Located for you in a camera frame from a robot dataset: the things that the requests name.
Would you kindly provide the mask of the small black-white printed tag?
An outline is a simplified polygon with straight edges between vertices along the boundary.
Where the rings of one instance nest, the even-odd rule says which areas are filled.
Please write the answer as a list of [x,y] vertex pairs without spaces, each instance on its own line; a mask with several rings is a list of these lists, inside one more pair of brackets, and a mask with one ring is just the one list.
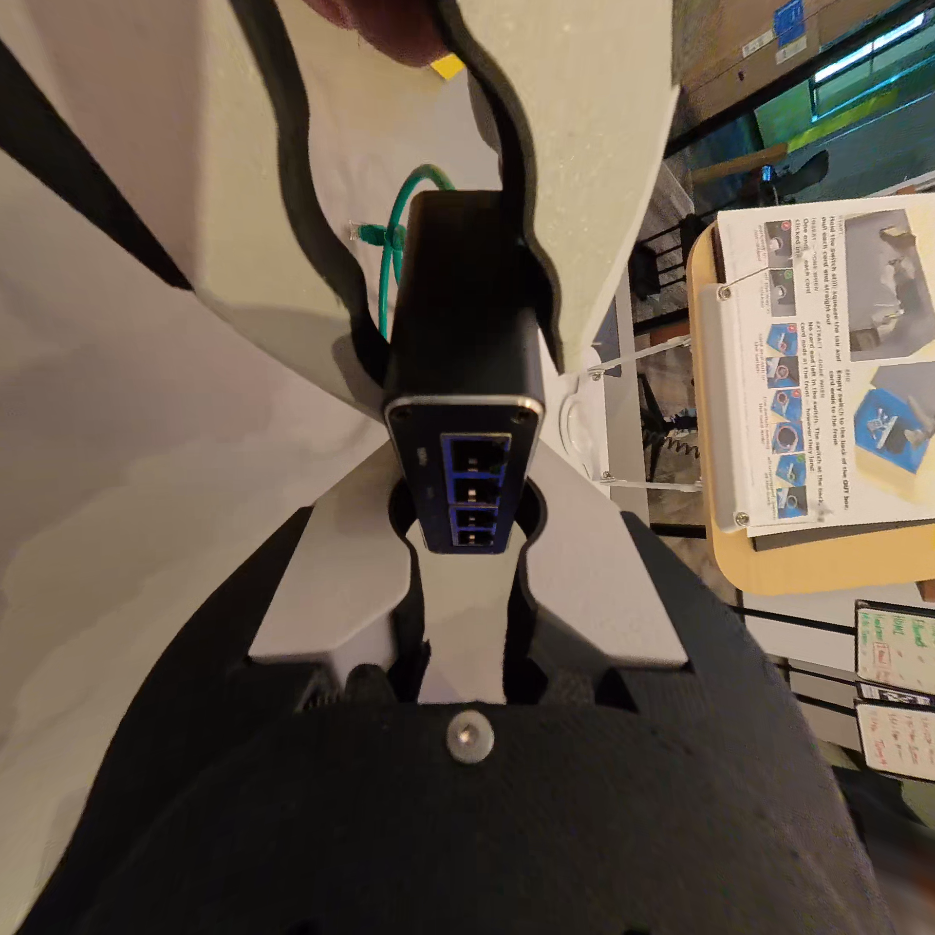
[[866,682],[858,682],[857,688],[863,702],[934,711],[934,695]]

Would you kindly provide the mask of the cardboard box with blue label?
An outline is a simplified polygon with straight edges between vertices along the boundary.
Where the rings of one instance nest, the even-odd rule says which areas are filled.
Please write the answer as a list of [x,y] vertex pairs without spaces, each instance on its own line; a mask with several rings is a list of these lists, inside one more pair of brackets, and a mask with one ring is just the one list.
[[731,72],[761,51],[767,62],[786,65],[811,58],[839,39],[882,16],[893,2],[805,1],[801,37],[782,39],[774,15],[783,1],[674,1],[672,76],[684,89],[696,89]]

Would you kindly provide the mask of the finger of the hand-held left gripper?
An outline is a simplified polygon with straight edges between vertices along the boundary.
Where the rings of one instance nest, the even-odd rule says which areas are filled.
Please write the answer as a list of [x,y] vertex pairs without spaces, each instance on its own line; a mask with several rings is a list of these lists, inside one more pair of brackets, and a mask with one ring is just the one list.
[[2,2],[2,43],[66,165],[101,171],[153,269],[254,347],[380,421],[388,345],[312,159],[337,111],[391,101],[393,63],[305,2]]
[[582,368],[648,207],[679,98],[670,1],[438,2],[493,112],[509,221],[547,298],[559,372]]

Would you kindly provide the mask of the black ethernet splitter box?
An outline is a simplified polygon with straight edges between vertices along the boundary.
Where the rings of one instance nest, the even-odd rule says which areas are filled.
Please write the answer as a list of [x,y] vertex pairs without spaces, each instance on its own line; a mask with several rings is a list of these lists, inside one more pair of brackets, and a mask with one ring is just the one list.
[[507,549],[546,414],[539,274],[502,192],[413,200],[383,416],[434,554]]

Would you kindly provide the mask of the whiteboard with red writing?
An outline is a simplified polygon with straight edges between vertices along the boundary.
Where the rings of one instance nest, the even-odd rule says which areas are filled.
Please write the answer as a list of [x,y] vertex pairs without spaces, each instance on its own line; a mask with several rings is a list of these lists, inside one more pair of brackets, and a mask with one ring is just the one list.
[[926,708],[859,702],[861,751],[878,772],[934,783],[934,712]]

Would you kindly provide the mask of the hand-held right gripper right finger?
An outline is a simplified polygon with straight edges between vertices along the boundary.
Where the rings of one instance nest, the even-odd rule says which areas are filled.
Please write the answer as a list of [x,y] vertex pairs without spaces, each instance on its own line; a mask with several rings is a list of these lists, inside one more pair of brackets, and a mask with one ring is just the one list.
[[548,446],[532,459],[516,523],[502,685],[536,703],[563,672],[594,687],[612,669],[688,664],[623,514]]

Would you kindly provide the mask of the person's left hand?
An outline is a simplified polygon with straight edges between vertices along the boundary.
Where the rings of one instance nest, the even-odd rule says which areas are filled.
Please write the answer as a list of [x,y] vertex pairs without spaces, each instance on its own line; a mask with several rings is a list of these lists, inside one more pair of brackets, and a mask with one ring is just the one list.
[[449,54],[438,29],[435,2],[305,1],[304,4],[398,64],[426,67]]

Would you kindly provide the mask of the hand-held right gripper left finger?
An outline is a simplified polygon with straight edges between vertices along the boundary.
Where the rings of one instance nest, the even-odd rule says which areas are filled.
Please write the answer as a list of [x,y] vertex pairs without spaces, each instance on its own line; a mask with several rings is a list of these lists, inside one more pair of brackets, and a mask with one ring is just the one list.
[[258,664],[311,663],[343,688],[373,665],[415,702],[427,672],[425,597],[409,488],[384,443],[312,506],[251,643]]

